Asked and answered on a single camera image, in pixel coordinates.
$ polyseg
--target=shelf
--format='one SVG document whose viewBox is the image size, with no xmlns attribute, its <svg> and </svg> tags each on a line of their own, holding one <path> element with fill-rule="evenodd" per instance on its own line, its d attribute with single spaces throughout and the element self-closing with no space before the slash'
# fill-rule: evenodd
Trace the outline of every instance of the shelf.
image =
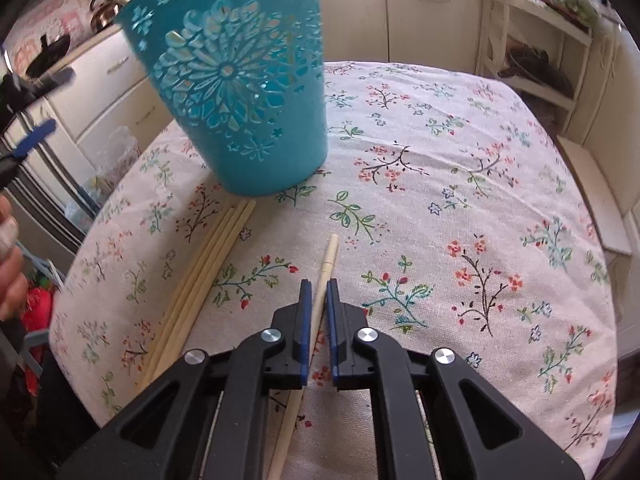
<svg viewBox="0 0 640 480">
<path fill-rule="evenodd" d="M 528 94 L 535 95 L 536 97 L 540 97 L 545 101 L 549 101 L 556 106 L 564 108 L 565 110 L 572 111 L 575 107 L 575 102 L 568 98 L 565 95 L 562 95 L 560 92 L 549 88 L 548 86 L 541 85 L 532 81 L 530 79 L 526 79 L 520 76 L 514 77 L 500 77 L 498 76 L 498 72 L 500 72 L 500 68 L 496 66 L 496 64 L 491 61 L 488 57 L 484 58 L 484 65 L 490 70 L 491 74 L 498 80 L 503 83 L 509 85 L 511 88 L 515 88 L 517 90 L 522 90 Z"/>
<path fill-rule="evenodd" d="M 584 46 L 591 45 L 591 35 L 586 32 L 581 31 L 578 27 L 576 27 L 573 23 L 564 19 L 558 12 L 555 12 L 553 9 L 549 7 L 539 7 L 535 3 L 530 2 L 529 0 L 493 0 L 511 7 L 515 7 L 516 9 L 520 9 L 527 14 L 532 14 L 533 16 L 547 22 L 549 25 L 561 30 L 565 34 L 571 36 L 575 40 L 582 43 Z"/>
</svg>

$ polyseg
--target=metal screw cap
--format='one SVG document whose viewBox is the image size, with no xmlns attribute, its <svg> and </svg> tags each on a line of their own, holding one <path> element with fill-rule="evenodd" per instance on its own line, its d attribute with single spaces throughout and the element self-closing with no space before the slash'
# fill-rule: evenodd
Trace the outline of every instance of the metal screw cap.
<svg viewBox="0 0 640 480">
<path fill-rule="evenodd" d="M 451 364 L 453 362 L 453 359 L 456 358 L 453 350 L 449 350 L 448 348 L 438 348 L 435 351 L 434 356 L 436 357 L 436 361 L 443 365 Z"/>
<path fill-rule="evenodd" d="M 184 355 L 184 360 L 187 361 L 187 364 L 190 365 L 199 365 L 201 362 L 206 359 L 207 355 L 202 350 L 189 350 Z"/>
<path fill-rule="evenodd" d="M 378 339 L 378 332 L 374 328 L 364 327 L 358 330 L 358 339 L 365 343 L 371 343 Z"/>
<path fill-rule="evenodd" d="M 260 337 L 267 343 L 275 343 L 276 341 L 280 341 L 282 332 L 277 328 L 268 328 L 267 330 L 262 331 Z"/>
</svg>

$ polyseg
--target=kettle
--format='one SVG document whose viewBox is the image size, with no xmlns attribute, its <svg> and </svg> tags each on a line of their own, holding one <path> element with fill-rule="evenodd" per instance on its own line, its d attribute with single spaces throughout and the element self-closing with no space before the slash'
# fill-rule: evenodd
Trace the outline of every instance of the kettle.
<svg viewBox="0 0 640 480">
<path fill-rule="evenodd" d="M 91 0 L 89 10 L 94 14 L 91 18 L 91 30 L 97 34 L 107 28 L 120 12 L 120 9 L 127 4 L 128 0 L 103 0 L 95 9 L 94 5 L 99 0 Z"/>
</svg>

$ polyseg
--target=floral tablecloth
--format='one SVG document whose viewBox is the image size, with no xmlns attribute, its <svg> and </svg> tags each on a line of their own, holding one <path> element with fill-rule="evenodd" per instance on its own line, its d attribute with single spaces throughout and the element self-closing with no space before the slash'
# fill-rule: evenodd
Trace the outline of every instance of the floral tablecloth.
<svg viewBox="0 0 640 480">
<path fill-rule="evenodd" d="M 590 478 L 613 411 L 614 314 L 591 218 L 545 131 L 510 88 L 476 76 L 350 62 L 327 64 L 325 85 L 324 166 L 258 199 L 185 348 L 225 351 L 267 327 L 300 279 L 316 282 L 336 232 L 344 301 L 407 348 L 453 348 Z M 132 399 L 224 199 L 172 123 L 95 221 L 50 344 L 99 424 Z M 284 478 L 376 478 L 369 396 L 330 380 L 322 330 Z M 270 441 L 285 403 L 274 392 Z"/>
</svg>

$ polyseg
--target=teal plastic basket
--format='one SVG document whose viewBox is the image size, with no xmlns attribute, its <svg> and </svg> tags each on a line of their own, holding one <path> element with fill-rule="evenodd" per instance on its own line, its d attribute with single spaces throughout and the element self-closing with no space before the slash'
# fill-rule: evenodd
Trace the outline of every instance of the teal plastic basket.
<svg viewBox="0 0 640 480">
<path fill-rule="evenodd" d="M 131 0 L 117 22 L 226 190 L 271 194 L 322 164 L 319 0 Z"/>
</svg>

